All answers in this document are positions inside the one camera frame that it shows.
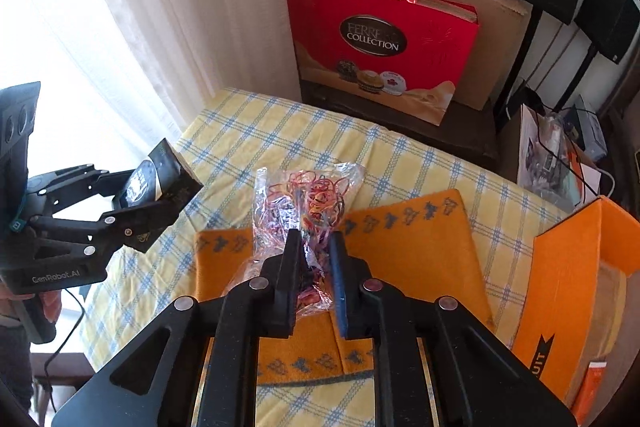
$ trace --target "red gift box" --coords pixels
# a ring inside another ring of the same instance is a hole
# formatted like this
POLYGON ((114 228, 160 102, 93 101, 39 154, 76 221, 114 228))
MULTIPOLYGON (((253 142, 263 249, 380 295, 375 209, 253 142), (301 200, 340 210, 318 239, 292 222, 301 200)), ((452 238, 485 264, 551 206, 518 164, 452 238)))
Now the red gift box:
POLYGON ((443 0, 287 0, 300 78, 439 125, 478 32, 443 0))

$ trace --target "bed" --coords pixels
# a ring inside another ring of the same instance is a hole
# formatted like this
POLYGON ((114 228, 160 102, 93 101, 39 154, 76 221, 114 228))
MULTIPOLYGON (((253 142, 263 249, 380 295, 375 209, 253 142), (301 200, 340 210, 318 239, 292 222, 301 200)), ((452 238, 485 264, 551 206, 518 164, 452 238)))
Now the bed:
MULTIPOLYGON (((533 238, 564 214, 529 192, 398 133, 302 103, 221 90, 177 149, 203 190, 146 254, 123 248, 108 278, 94 285, 80 336, 99 369, 180 295, 193 295, 193 237, 204 229, 248 227, 257 168, 321 169, 357 162, 366 169, 353 208, 380 206, 447 188, 462 195, 496 335, 511 346, 527 294, 533 238)), ((372 426, 373 381, 262 386, 256 425, 372 426)))

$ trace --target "orange box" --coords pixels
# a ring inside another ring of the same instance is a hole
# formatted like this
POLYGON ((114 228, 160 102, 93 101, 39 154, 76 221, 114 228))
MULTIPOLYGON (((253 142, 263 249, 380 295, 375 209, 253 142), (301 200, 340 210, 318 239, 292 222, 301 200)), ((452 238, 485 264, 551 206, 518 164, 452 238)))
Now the orange box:
POLYGON ((603 196, 534 240, 512 351, 568 407, 616 342, 639 245, 640 223, 603 196))

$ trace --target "human hand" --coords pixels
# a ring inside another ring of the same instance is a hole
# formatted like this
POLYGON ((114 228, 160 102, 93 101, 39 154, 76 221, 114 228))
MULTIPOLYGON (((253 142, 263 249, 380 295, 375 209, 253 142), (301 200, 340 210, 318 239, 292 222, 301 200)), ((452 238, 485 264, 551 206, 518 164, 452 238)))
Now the human hand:
MULTIPOLYGON (((54 323, 60 317, 62 311, 62 295, 60 290, 52 292, 40 293, 40 301, 42 302, 42 310, 44 316, 51 323, 54 323)), ((0 282, 0 312, 8 307, 7 301, 24 301, 33 298, 30 295, 14 295, 3 283, 0 282)))

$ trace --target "clear plastic bag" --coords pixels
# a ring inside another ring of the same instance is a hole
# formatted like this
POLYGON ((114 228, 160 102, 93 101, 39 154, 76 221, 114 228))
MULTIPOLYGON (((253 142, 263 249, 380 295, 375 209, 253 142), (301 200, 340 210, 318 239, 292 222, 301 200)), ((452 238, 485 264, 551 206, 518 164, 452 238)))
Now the clear plastic bag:
POLYGON ((282 253, 289 229, 299 229, 307 266, 298 295, 298 315, 330 309, 333 301, 325 284, 330 268, 328 237, 342 222, 363 179, 364 169, 353 163, 318 171, 258 169, 252 220, 254 256, 238 269, 224 295, 257 277, 265 259, 282 253))
POLYGON ((578 192, 577 180, 566 167, 568 150, 562 118, 557 114, 538 118, 540 140, 527 158, 531 184, 528 188, 543 200, 567 212, 574 209, 572 194, 578 192))

